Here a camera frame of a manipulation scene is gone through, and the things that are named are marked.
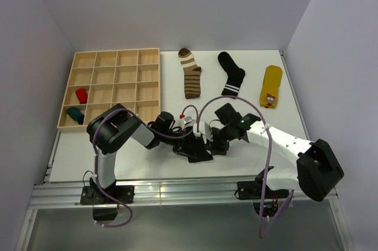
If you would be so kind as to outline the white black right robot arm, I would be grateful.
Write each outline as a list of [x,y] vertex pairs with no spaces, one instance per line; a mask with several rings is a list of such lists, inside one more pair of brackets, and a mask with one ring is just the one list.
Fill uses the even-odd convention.
[[343,179],[344,171],[323,139],[310,141],[290,135],[268,125],[262,118],[248,113],[242,116],[230,103],[215,111],[223,127],[213,133],[213,145],[226,147],[235,139],[259,145],[289,161],[294,168],[270,168],[267,177],[256,183],[256,192],[263,198],[276,190],[301,190],[310,199],[320,202]]

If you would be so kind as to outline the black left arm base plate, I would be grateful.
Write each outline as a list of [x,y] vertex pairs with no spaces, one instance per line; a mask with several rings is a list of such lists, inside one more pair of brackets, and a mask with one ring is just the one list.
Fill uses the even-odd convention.
[[[115,190],[110,192],[113,198],[121,201],[125,204],[133,203],[133,197],[135,195],[135,187],[133,185],[121,185],[116,186]],[[80,205],[92,206],[101,204],[116,204],[117,202],[105,196],[100,191],[97,191],[91,186],[85,186],[82,189],[82,195],[80,197]]]

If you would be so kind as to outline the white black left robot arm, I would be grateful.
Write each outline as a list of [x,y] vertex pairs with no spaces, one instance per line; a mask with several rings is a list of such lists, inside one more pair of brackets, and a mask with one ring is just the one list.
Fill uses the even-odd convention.
[[173,129],[174,117],[161,112],[158,117],[145,123],[120,103],[94,118],[87,126],[87,133],[94,148],[95,174],[90,180],[94,197],[101,203],[118,199],[116,195],[115,159],[118,150],[129,139],[137,141],[146,149],[161,143],[171,145],[175,154],[199,160],[207,152],[201,138],[196,138],[191,127]]

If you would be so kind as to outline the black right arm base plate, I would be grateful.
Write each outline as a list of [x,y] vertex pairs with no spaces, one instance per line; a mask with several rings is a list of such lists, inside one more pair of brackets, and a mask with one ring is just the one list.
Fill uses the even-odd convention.
[[[238,200],[259,200],[261,199],[262,195],[262,186],[262,180],[239,181],[237,183],[237,190],[234,192],[234,196]],[[266,200],[282,199],[287,198],[287,196],[289,196],[288,190],[271,190],[269,187],[266,187]]]

